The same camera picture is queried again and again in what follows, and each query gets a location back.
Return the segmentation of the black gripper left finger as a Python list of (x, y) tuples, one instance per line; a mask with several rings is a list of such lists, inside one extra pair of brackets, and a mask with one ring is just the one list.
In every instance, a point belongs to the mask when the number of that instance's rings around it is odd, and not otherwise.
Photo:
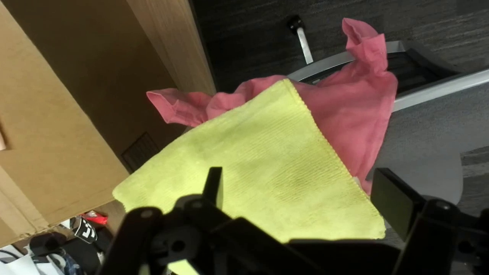
[(204, 191), (181, 197), (169, 214), (130, 211), (98, 275), (166, 275), (178, 261), (199, 275), (317, 275), (311, 259), (221, 209), (222, 172), (213, 166)]

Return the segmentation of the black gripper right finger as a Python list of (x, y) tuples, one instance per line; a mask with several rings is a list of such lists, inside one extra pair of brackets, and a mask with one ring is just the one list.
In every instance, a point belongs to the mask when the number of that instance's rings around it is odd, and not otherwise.
[(419, 194), (395, 171), (373, 174), (372, 201), (405, 241), (393, 275), (451, 275), (464, 263), (473, 275), (489, 275), (489, 209), (479, 215), (454, 203)]

